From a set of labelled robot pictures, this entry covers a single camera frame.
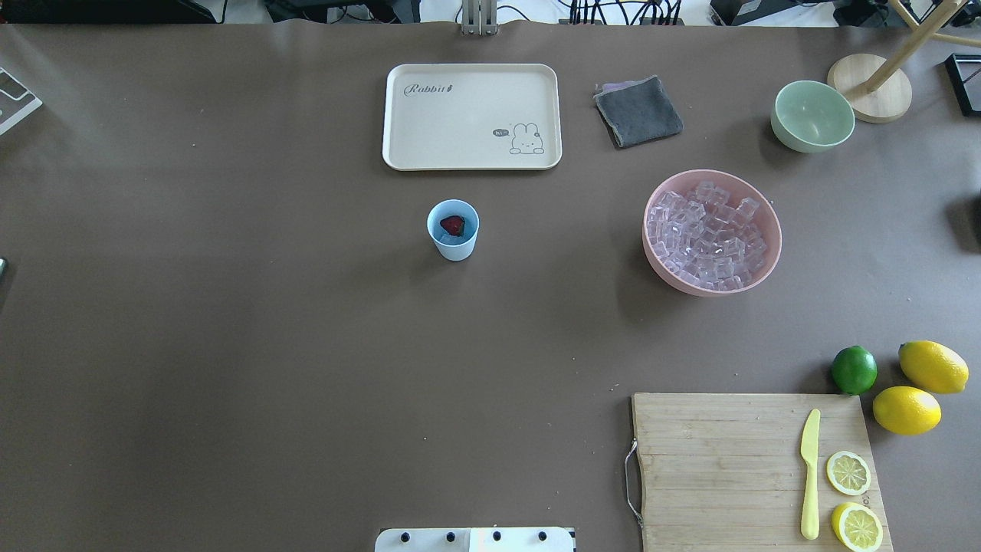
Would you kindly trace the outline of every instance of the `folded towel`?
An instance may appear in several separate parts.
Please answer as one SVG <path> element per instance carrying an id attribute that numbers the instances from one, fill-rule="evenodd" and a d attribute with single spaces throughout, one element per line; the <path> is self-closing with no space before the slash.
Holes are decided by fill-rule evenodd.
<path id="1" fill-rule="evenodd" d="M 604 84 L 593 98 L 620 147 L 674 136 L 685 128 L 657 75 Z"/>

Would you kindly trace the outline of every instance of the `white tray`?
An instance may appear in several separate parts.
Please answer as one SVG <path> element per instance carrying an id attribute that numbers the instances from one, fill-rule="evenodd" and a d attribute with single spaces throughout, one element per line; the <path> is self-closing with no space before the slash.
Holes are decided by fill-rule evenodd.
<path id="1" fill-rule="evenodd" d="M 554 167 L 558 79 L 541 64 L 406 64 L 388 73 L 382 157 L 399 171 Z"/>

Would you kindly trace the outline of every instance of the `lemon slice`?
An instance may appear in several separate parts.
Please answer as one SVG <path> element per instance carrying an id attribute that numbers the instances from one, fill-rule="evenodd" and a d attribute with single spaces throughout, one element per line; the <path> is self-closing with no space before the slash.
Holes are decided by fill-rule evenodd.
<path id="1" fill-rule="evenodd" d="M 874 512 L 855 502 L 839 504 L 831 513 L 831 528 L 852 552 L 873 552 L 882 545 L 882 524 Z"/>
<path id="2" fill-rule="evenodd" d="M 831 486 L 849 496 L 858 496 L 868 490 L 872 482 L 871 473 L 865 460 L 853 452 L 837 452 L 828 459 Z"/>

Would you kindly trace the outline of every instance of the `yellow lemon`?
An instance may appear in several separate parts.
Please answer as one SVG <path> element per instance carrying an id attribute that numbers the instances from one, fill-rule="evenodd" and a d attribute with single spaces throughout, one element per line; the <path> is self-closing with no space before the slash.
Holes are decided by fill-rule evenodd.
<path id="1" fill-rule="evenodd" d="M 872 470 L 856 453 L 840 451 L 828 459 L 828 480 L 839 492 L 858 496 L 872 483 Z"/>
<path id="2" fill-rule="evenodd" d="M 919 435 L 940 423 L 940 404 L 922 389 L 897 385 L 872 401 L 872 414 L 879 425 L 899 435 Z"/>
<path id="3" fill-rule="evenodd" d="M 960 393 L 967 384 L 967 362 L 932 341 L 900 345 L 900 368 L 913 385 L 931 393 Z"/>
<path id="4" fill-rule="evenodd" d="M 882 523 L 868 508 L 855 502 L 839 504 L 831 513 L 831 528 L 853 552 L 873 552 L 882 545 Z"/>

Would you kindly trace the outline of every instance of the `wooden stand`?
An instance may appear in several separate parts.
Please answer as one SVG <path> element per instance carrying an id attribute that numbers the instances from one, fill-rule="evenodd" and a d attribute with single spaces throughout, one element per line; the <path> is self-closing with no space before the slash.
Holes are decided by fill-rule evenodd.
<path id="1" fill-rule="evenodd" d="M 927 40 L 935 38 L 937 29 L 964 2 L 944 0 L 888 60 L 872 54 L 852 54 L 838 60 L 828 72 L 828 84 L 849 101 L 861 121 L 889 123 L 899 119 L 912 102 L 912 86 L 900 65 Z"/>

